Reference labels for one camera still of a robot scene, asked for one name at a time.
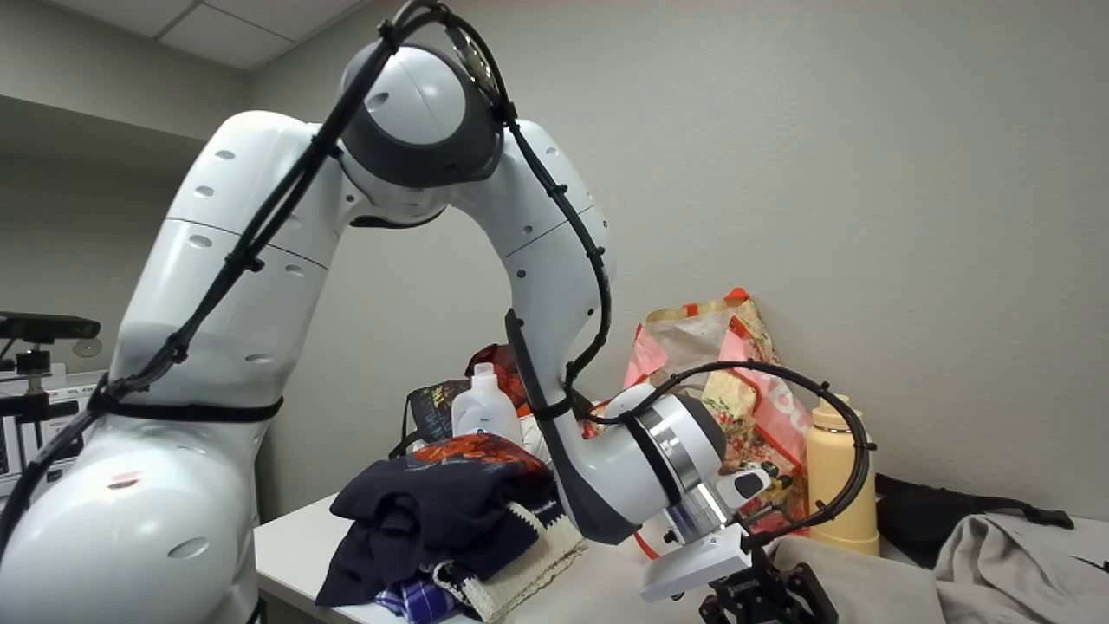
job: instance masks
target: white table surface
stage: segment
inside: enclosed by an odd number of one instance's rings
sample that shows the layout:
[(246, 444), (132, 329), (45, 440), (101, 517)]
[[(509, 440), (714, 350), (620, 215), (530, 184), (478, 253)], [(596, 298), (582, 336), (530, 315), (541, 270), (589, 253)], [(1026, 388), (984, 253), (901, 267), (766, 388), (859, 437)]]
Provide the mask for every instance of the white table surface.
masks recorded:
[[(374, 603), (340, 610), (319, 610), (312, 603), (329, 569), (329, 558), (350, 527), (350, 520), (329, 513), (329, 503), (333, 496), (253, 530), (260, 589), (326, 624), (402, 624), (402, 617), (392, 617), (385, 607)], [(513, 610), (509, 621), (700, 621), (697, 607), (707, 596), (704, 589), (683, 600), (645, 603), (638, 596), (641, 575), (645, 558), (631, 541), (624, 541), (620, 548), (586, 544), (586, 551), (575, 555), (575, 562), (548, 589), (541, 589), (520, 610)]]

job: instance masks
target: black bag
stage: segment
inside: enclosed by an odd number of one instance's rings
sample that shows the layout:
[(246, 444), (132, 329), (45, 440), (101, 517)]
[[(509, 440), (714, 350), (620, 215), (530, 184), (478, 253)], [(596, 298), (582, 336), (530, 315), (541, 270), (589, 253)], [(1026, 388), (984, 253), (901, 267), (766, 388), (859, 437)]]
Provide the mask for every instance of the black bag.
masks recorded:
[(468, 388), (471, 388), (471, 381), (464, 381), (464, 378), (412, 388), (405, 395), (402, 440), (388, 451), (388, 458), (409, 454), (412, 444), (447, 440), (451, 437), (451, 402), (454, 402), (454, 395), (461, 395)]
[(932, 569), (943, 541), (970, 513), (1022, 513), (1029, 523), (1074, 527), (1064, 510), (1040, 510), (1005, 496), (967, 496), (877, 475), (877, 530), (911, 562)]

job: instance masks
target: white robotic arm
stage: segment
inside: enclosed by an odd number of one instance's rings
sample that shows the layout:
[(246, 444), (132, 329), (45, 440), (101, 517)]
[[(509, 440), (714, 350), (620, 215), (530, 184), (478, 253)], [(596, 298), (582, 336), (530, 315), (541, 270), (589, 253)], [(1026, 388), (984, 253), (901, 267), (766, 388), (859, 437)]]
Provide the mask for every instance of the white robotic arm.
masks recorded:
[[(399, 49), (444, 17), (461, 66)], [(87, 451), (24, 517), (3, 513), (3, 624), (250, 621), (253, 458), (336, 243), (350, 222), (423, 225), (447, 205), (485, 229), (513, 281), (509, 343), (579, 530), (613, 544), (669, 510), (686, 548), (655, 565), (645, 596), (749, 565), (745, 530), (710, 489), (721, 433), (707, 413), (631, 388), (610, 406), (620, 426), (579, 437), (568, 347), (606, 315), (606, 222), (555, 139), (506, 111), (478, 38), (416, 0), (343, 83), (322, 125), (236, 114), (191, 166), (125, 312)]]

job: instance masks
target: gray cloth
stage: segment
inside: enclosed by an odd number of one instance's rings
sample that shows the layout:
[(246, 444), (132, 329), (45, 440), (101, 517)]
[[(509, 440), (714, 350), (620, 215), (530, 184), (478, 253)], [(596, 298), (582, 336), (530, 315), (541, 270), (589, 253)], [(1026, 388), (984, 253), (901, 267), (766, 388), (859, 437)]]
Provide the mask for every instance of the gray cloth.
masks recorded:
[(783, 572), (807, 562), (842, 624), (943, 624), (929, 569), (853, 555), (804, 537), (776, 541), (769, 558)]
[(1015, 517), (967, 517), (939, 551), (936, 589), (946, 621), (1109, 624), (1109, 523), (1074, 530)]
[(776, 569), (807, 562), (842, 624), (1109, 624), (1109, 523), (1074, 530), (967, 517), (936, 569), (783, 537)]

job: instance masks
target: black cable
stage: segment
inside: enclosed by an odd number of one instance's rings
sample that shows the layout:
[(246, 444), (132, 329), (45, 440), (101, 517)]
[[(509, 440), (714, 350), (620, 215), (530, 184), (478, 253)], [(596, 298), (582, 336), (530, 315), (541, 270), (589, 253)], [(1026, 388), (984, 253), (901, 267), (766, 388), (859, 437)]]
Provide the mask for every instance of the black cable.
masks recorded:
[(21, 478), (14, 482), (3, 513), (0, 513), (0, 555), (14, 534), (14, 527), (21, 523), (21, 517), (31, 510), (31, 496), (38, 489), (38, 482), (45, 478), (45, 471), (52, 468), (52, 461), (59, 454), (66, 454), (66, 447), (73, 447), (87, 426), (94, 426), (101, 419), (97, 409), (83, 409), (76, 419), (69, 419), (69, 426), (62, 426), (42, 451), (35, 461), (28, 461), (21, 468)]
[(298, 208), (302, 194), (312, 187), (319, 166), (326, 156), (333, 156), (340, 132), (353, 118), (353, 111), (364, 104), (367, 90), (378, 83), (385, 62), (392, 52), (412, 38), (412, 31), (440, 21), (444, 7), (437, 0), (409, 0), (395, 21), (385, 21), (381, 31), (388, 31), (392, 45), (371, 49), (367, 62), (353, 73), (326, 121), (319, 125), (308, 149), (295, 159), (295, 166), (274, 184), (267, 201), (253, 211), (250, 225), (243, 229), (236, 250), (225, 257), (222, 270), (211, 277), (208, 291), (201, 295), (198, 309), (187, 315), (180, 329), (166, 336), (166, 343), (139, 367), (139, 374), (101, 381), (83, 416), (76, 416), (38, 458), (21, 471), (10, 499), (0, 513), (0, 555), (31, 506), (35, 485), (49, 471), (49, 465), (76, 440), (90, 423), (104, 416), (104, 406), (121, 402), (132, 392), (146, 392), (159, 378), (166, 378), (170, 367), (187, 361), (187, 347), (201, 322), (218, 309), (218, 302), (236, 288), (236, 281), (246, 270), (260, 270), (260, 250), (277, 236), (277, 229), (288, 222), (288, 215)]
[(707, 374), (707, 371), (735, 371), (735, 367), (749, 367), (749, 371), (762, 371), (762, 374), (776, 374), (790, 385), (801, 385), (807, 388), (811, 395), (825, 399), (846, 423), (846, 430), (853, 433), (853, 447), (856, 447), (856, 461), (853, 461), (853, 471), (846, 478), (846, 485), (832, 496), (832, 503), (825, 503), (821, 510), (814, 510), (811, 517), (804, 520), (790, 520), (787, 527), (780, 530), (769, 530), (769, 534), (752, 534), (756, 544), (769, 544), (783, 534), (794, 534), (794, 530), (804, 530), (804, 527), (818, 527), (818, 523), (828, 523), (832, 517), (846, 513), (846, 506), (863, 492), (866, 485), (866, 475), (870, 475), (870, 440), (866, 440), (866, 430), (863, 430), (863, 419), (856, 416), (856, 409), (849, 409), (828, 385), (818, 385), (790, 367), (780, 367), (780, 364), (766, 364), (766, 361), (710, 361), (710, 364), (700, 364), (700, 367), (686, 367), (672, 378), (665, 378), (648, 399), (641, 399), (634, 409), (613, 416), (613, 419), (603, 419), (603, 423), (617, 423), (617, 419), (638, 419), (641, 413), (648, 413), (662, 395), (669, 395), (672, 388), (679, 388), (686, 378), (697, 378), (697, 374)]
[(551, 177), (551, 170), (537, 159), (537, 153), (530, 149), (530, 142), (523, 139), (520, 125), (516, 125), (516, 107), (509, 101), (509, 90), (506, 90), (506, 80), (496, 66), (496, 55), (492, 49), (485, 45), (485, 38), (457, 14), (447, 14), (444, 17), (444, 28), (451, 35), (451, 28), (464, 31), (478, 52), (485, 55), (489, 62), (489, 73), (492, 73), (492, 83), (496, 83), (496, 114), (499, 121), (513, 132), (516, 146), (520, 146), (520, 156), (527, 159), (530, 173), (537, 177), (537, 184), (548, 191), (548, 198), (558, 205), (558, 211), (565, 215), (565, 222), (575, 229), (582, 250), (586, 250), (586, 260), (589, 260), (589, 270), (593, 270), (593, 281), (596, 281), (596, 298), (600, 298), (600, 322), (596, 322), (596, 333), (593, 340), (586, 343), (586, 350), (579, 357), (568, 361), (565, 367), (565, 395), (572, 395), (572, 385), (575, 378), (593, 364), (593, 357), (603, 350), (606, 336), (610, 336), (610, 326), (613, 326), (613, 295), (610, 295), (610, 281), (603, 274), (603, 246), (596, 246), (596, 239), (589, 236), (586, 222), (579, 218), (575, 205), (565, 198), (565, 184), (558, 184)]

